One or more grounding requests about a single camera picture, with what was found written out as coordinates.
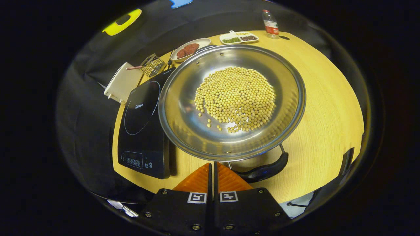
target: midea logo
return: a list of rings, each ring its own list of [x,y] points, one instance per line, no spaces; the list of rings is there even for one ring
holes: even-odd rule
[[[142,106],[143,106],[143,103],[142,104],[138,104],[138,105],[136,105],[136,107],[134,108],[134,110],[137,110],[137,108],[140,108]]]

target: bottle label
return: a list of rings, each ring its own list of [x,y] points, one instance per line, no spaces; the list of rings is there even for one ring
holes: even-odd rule
[[[278,25],[276,22],[273,21],[264,21],[265,30],[269,34],[276,34],[278,35]]]

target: meat patty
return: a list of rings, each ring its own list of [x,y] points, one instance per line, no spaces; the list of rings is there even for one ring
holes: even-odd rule
[[[185,55],[188,56],[195,53],[195,51],[197,51],[199,46],[200,45],[198,43],[188,44],[187,46],[184,47]]]
[[[176,54],[176,58],[177,59],[180,59],[180,58],[183,58],[183,57],[185,57],[186,56],[186,54],[185,54],[185,51],[183,50],[183,49],[181,49],[177,54]]]

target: plastic water bottle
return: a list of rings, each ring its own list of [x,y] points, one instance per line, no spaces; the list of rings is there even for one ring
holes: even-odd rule
[[[272,39],[278,39],[278,25],[274,16],[266,9],[262,11],[262,19],[265,24],[267,36]]]

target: wok handle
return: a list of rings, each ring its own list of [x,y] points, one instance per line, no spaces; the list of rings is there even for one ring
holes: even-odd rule
[[[289,160],[289,154],[284,151],[281,144],[280,148],[282,150],[282,154],[277,161],[271,164],[262,165],[247,172],[233,171],[248,183],[254,183],[273,177],[284,169],[287,165],[287,161]]]
[[[207,49],[212,48],[212,47],[217,47],[217,45],[207,45],[207,46],[204,46],[204,47],[200,48],[199,50],[195,51],[194,54],[197,54],[199,52],[202,52],[202,51],[207,50]]]

